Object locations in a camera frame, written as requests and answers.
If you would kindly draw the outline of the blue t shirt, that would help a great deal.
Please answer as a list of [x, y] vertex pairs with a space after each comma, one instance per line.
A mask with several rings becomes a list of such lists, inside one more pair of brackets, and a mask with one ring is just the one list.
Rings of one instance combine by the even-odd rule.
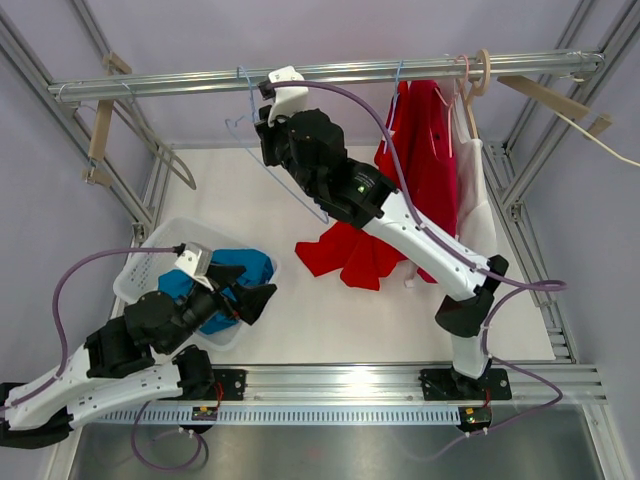
[[[230, 313], [239, 323], [244, 323], [234, 311], [232, 305], [234, 296], [231, 288], [236, 285], [249, 287], [268, 283], [273, 284], [271, 279], [273, 278], [275, 269], [271, 258], [265, 253], [255, 249], [217, 249], [213, 252], [210, 264], [212, 263], [242, 265], [246, 268], [246, 272], [229, 288], [213, 290], [211, 284], [205, 286], [177, 268], [174, 268], [159, 277], [158, 290], [169, 295], [177, 303], [185, 303], [186, 297], [193, 284], [199, 283], [219, 299], [224, 311]], [[200, 331], [205, 335], [212, 335], [223, 330]]]

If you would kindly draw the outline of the magenta t shirt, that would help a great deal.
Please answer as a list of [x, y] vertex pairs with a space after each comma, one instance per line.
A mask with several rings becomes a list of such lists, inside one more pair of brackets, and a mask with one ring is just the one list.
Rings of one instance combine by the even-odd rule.
[[450, 236], [456, 235], [456, 158], [440, 89], [431, 80], [408, 87], [399, 127], [398, 154], [417, 210]]

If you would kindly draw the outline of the pink wire hanger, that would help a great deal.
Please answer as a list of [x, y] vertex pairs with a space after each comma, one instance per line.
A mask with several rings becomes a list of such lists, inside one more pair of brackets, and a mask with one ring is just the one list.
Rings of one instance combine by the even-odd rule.
[[452, 79], [437, 80], [436, 94], [445, 109], [445, 123], [447, 131], [447, 152], [452, 158], [455, 153], [455, 142], [461, 143], [463, 140], [462, 124], [460, 114], [463, 107], [463, 94], [466, 92], [465, 84], [469, 78], [470, 61], [467, 55], [458, 55], [453, 59], [455, 65], [464, 66], [462, 77]]

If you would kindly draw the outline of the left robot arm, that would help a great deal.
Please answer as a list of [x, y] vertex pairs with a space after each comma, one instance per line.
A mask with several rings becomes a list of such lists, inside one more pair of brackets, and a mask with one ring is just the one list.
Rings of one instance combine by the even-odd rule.
[[196, 282], [185, 295], [150, 291], [91, 334], [52, 374], [2, 384], [2, 446], [40, 449], [129, 405], [208, 396], [216, 384], [209, 355], [188, 339], [217, 314], [255, 323], [277, 290], [272, 283], [238, 283], [243, 272], [214, 264], [209, 283]]

